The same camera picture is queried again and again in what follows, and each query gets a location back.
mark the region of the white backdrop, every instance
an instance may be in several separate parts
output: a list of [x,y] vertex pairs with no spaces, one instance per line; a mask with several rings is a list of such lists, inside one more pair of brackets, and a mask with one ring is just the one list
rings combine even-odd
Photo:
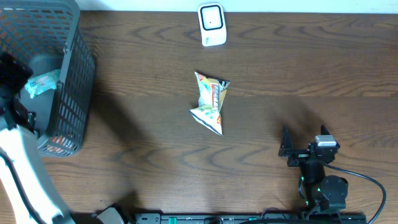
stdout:
[[[206,0],[76,0],[81,10],[186,11]],[[226,12],[398,13],[398,0],[219,0]]]

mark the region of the basket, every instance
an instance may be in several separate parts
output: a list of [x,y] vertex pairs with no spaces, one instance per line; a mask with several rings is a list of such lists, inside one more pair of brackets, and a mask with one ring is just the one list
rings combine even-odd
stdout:
[[28,64],[33,77],[60,69],[56,90],[33,99],[25,89],[19,95],[36,115],[41,156],[71,156],[83,142],[95,65],[78,27],[79,16],[75,1],[0,2],[0,51]]

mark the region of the perforated basket side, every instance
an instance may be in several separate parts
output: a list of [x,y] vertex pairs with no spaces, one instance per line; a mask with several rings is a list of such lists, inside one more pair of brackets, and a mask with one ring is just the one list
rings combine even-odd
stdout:
[[40,148],[45,156],[70,156],[79,151],[83,142],[95,65],[79,28],[71,53],[55,130],[47,145]]
[[75,1],[0,1],[0,51],[24,63],[37,54],[63,54],[75,35]]

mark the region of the snack bag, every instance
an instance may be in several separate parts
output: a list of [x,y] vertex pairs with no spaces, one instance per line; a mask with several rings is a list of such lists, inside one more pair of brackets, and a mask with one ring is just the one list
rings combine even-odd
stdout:
[[221,107],[230,81],[208,78],[195,72],[199,86],[199,107],[189,112],[196,121],[214,131],[220,136],[223,135],[221,128]]
[[56,90],[57,83],[60,80],[60,70],[47,72],[46,74],[30,78],[25,84],[25,89],[30,94],[30,98],[35,98],[37,95],[47,91]]

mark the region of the wood grain surface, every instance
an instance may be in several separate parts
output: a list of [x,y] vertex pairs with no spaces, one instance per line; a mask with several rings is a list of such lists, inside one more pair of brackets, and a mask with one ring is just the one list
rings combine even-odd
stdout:
[[[398,214],[398,15],[226,13],[227,43],[201,46],[196,13],[82,12],[97,59],[83,149],[44,158],[71,209],[119,202],[165,213],[294,210],[299,169],[277,157],[283,125],[306,147],[325,124],[332,163],[387,190],[376,223]],[[194,71],[231,80],[224,137],[197,123]],[[346,212],[370,219],[380,189],[349,182]],[[1,223],[14,215],[0,190]]]

